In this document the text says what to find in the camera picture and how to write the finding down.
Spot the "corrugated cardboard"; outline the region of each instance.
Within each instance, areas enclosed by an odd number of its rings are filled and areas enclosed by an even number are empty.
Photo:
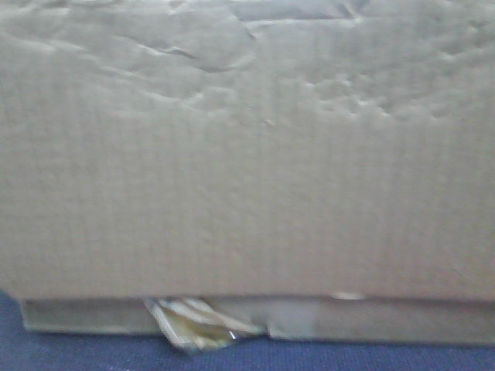
[[[4,0],[17,298],[495,299],[494,1]]]
[[[207,303],[216,313],[251,324],[275,339],[495,343],[493,302],[233,297],[208,298]],[[22,307],[26,328],[35,331],[160,333],[138,299],[36,300],[25,301]],[[194,338],[184,336],[178,345],[191,350]]]

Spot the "blue carpet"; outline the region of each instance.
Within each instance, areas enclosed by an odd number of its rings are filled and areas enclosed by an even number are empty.
[[[18,305],[0,293],[0,371],[495,371],[495,348],[349,345],[256,339],[185,356],[156,336],[26,332]]]

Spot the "torn cardboard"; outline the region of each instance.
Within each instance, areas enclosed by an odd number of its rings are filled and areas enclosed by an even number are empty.
[[[19,299],[495,299],[495,2],[5,0]]]

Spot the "wrinkled cardboard surface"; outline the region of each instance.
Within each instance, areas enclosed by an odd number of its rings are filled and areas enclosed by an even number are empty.
[[[495,2],[5,0],[17,298],[495,299]]]

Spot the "cardboard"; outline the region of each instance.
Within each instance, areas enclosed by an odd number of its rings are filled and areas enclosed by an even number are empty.
[[[4,0],[17,298],[495,299],[493,1]]]
[[[218,315],[260,328],[275,339],[471,345],[492,345],[495,339],[493,302],[344,301],[328,297],[208,298],[205,302]],[[22,308],[26,328],[35,331],[160,333],[159,321],[153,320],[139,299],[37,300],[23,302]],[[198,321],[196,328],[202,329]],[[184,335],[182,331],[180,338],[172,337],[171,341],[190,351],[194,350],[191,342],[204,333]]]

